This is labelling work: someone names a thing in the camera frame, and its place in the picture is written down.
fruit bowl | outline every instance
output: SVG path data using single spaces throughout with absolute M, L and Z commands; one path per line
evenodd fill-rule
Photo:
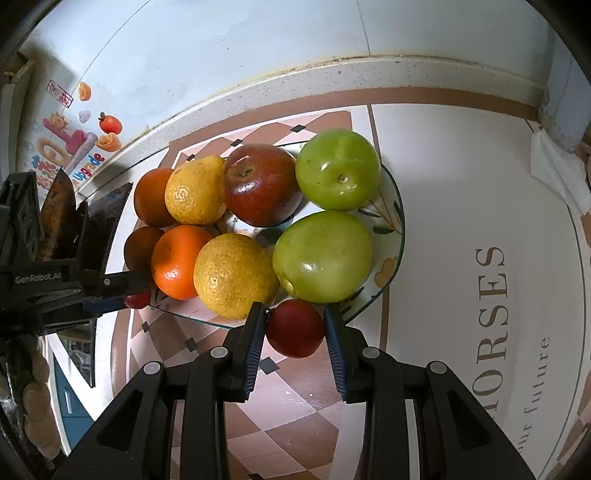
M 304 144 L 285 145 L 282 148 L 296 157 Z M 272 252 L 281 234 L 292 223 L 320 211 L 322 211 L 320 207 L 304 198 L 295 214 L 277 226 L 269 228 L 253 227 L 238 219 L 233 213 L 226 212 L 213 225 L 213 229 L 218 234 L 241 233 L 248 235 L 268 248 L 269 252 Z M 374 257 L 371 272 L 363 284 L 348 299 L 339 303 L 340 312 L 345 323 L 350 322 L 365 310 L 390 284 L 398 271 L 398 265 L 404 250 L 405 232 L 402 201 L 396 182 L 386 167 L 382 165 L 378 189 L 373 198 L 364 207 L 350 213 L 355 215 L 370 232 Z M 280 289 L 274 306 L 287 298 L 290 298 L 289 295 L 283 289 Z M 153 295 L 148 308 L 170 312 L 200 323 L 224 328 L 233 328 L 244 324 L 244 320 L 229 320 L 216 315 L 199 298 L 185 301 L 174 300 L 159 291 L 156 291 Z

tangerine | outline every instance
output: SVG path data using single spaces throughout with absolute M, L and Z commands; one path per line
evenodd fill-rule
M 129 270 L 137 270 L 151 275 L 152 252 L 164 232 L 155 226 L 143 226 L 131 232 L 123 247 L 123 258 Z
M 135 213 L 148 225 L 164 228 L 174 223 L 164 203 L 166 184 L 173 172 L 172 168 L 155 168 L 144 173 L 135 186 Z
M 195 262 L 212 238 L 207 230 L 194 225 L 179 225 L 166 232 L 152 253 L 152 276 L 158 288 L 176 300 L 196 297 Z

leaf pattern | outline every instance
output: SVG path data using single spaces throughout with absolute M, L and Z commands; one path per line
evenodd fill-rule
M 349 297 L 349 301 L 353 301 L 354 299 L 356 299 L 357 297 L 359 297 L 359 295 L 361 295 L 361 292 L 363 292 L 363 289 L 365 287 L 361 287 L 358 291 L 356 291 L 355 293 L 353 293 L 350 297 Z
M 372 230 L 374 231 L 374 233 L 377 233 L 378 235 L 388 235 L 389 233 L 394 233 L 396 231 L 392 228 L 383 226 L 374 226 Z
M 360 208 L 359 210 L 357 210 L 359 213 L 361 213 L 362 215 L 367 215 L 369 217 L 374 217 L 374 218 L 380 218 L 379 214 L 372 212 L 371 210 L 367 209 L 367 208 Z

dark object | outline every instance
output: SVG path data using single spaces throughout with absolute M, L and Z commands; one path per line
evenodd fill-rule
M 0 4 L 0 73 L 33 28 L 61 0 L 3 0 Z
M 361 478 L 409 478 L 405 399 L 414 400 L 421 479 L 533 480 L 529 467 L 476 398 L 442 362 L 402 364 L 324 309 L 337 390 L 367 402 Z
M 82 202 L 66 233 L 39 261 L 43 228 L 34 173 L 10 175 L 0 189 L 0 336 L 46 335 L 125 308 L 123 297 L 151 288 L 138 272 L 105 275 L 111 242 L 131 184 Z
M 41 208 L 44 238 L 37 261 L 65 258 L 76 237 L 76 195 L 72 181 L 60 168 Z
M 361 479 L 409 478 L 405 398 L 415 401 L 421 479 L 534 479 L 489 414 L 441 362 L 399 364 L 346 327 L 337 306 L 325 309 L 337 389 L 348 403 L 367 402 Z M 243 403 L 254 388 L 269 310 L 255 303 L 244 326 L 190 364 L 150 362 L 94 423 L 54 480 L 165 479 L 173 418 L 186 399 L 180 479 L 228 480 L 223 402 Z

red fruit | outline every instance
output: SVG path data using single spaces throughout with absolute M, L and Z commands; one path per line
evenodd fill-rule
M 252 226 L 273 226 L 296 211 L 302 192 L 296 163 L 282 148 L 243 145 L 224 164 L 224 203 L 240 220 Z
M 99 127 L 106 134 L 119 135 L 123 131 L 123 125 L 119 119 L 113 115 L 105 115 L 104 112 L 100 113 Z
M 149 290 L 143 291 L 142 293 L 127 295 L 123 301 L 130 309 L 139 310 L 150 305 L 151 295 L 152 294 Z
M 275 308 L 265 329 L 267 340 L 282 355 L 305 358 L 324 338 L 324 321 L 304 300 L 286 300 Z

